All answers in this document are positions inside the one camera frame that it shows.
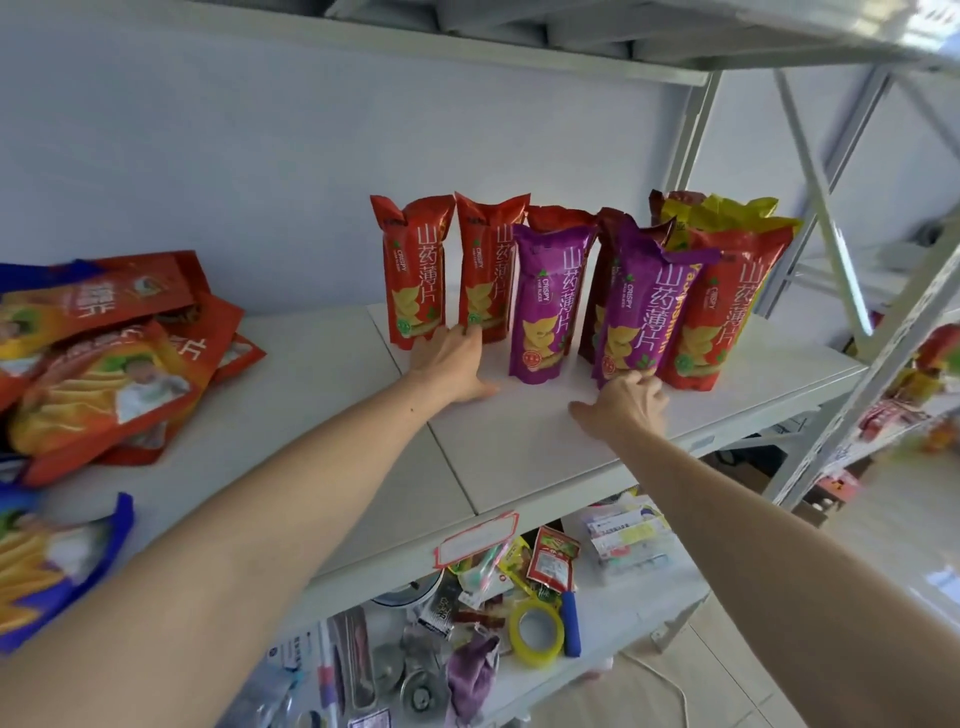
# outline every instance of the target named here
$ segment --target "tape roll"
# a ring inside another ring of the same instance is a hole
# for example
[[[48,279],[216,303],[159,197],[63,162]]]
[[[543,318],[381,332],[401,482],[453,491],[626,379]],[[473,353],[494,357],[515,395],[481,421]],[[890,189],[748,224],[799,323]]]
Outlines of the tape roll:
[[[507,620],[515,655],[529,667],[549,666],[564,648],[564,623],[541,601],[527,599],[517,604]]]

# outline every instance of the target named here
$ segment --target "purple snack bag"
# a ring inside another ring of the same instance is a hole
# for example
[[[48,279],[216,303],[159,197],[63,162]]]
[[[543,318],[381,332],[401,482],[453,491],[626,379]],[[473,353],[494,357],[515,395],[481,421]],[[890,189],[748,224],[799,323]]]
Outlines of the purple snack bag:
[[[667,253],[629,218],[620,226],[616,249],[619,269],[593,362],[600,388],[632,369],[657,370],[690,286],[704,265],[720,259],[718,250]]]
[[[510,374],[520,381],[543,384],[560,373],[566,339],[573,333],[584,258],[596,233],[589,225],[543,234],[514,225],[520,275]]]

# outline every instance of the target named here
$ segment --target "tile floor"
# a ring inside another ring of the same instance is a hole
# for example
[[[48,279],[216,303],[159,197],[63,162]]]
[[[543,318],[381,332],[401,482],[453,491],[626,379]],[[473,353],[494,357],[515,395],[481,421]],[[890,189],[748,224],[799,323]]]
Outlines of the tile floor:
[[[960,630],[960,456],[894,458],[826,531]],[[711,597],[665,654],[641,641],[600,680],[540,703],[533,728],[681,728],[677,692],[630,661],[644,660],[686,693],[691,728],[804,728],[804,722]]]

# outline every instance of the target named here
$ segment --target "blue handle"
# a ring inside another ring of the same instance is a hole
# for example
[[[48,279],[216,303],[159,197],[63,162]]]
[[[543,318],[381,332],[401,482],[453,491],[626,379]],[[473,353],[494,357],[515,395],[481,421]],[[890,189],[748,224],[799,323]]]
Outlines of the blue handle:
[[[577,623],[577,600],[573,592],[560,595],[560,619],[564,623],[564,655],[580,657],[580,625]]]

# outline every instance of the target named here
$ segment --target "forearm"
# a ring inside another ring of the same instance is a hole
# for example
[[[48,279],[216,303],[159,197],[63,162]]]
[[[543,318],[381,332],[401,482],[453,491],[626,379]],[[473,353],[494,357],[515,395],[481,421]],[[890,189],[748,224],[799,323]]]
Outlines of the forearm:
[[[960,643],[825,534],[660,437],[611,447],[810,725],[949,725]]]
[[[422,379],[405,377],[204,503],[8,662],[0,704],[11,724],[70,715],[83,728],[213,725],[442,406]]]

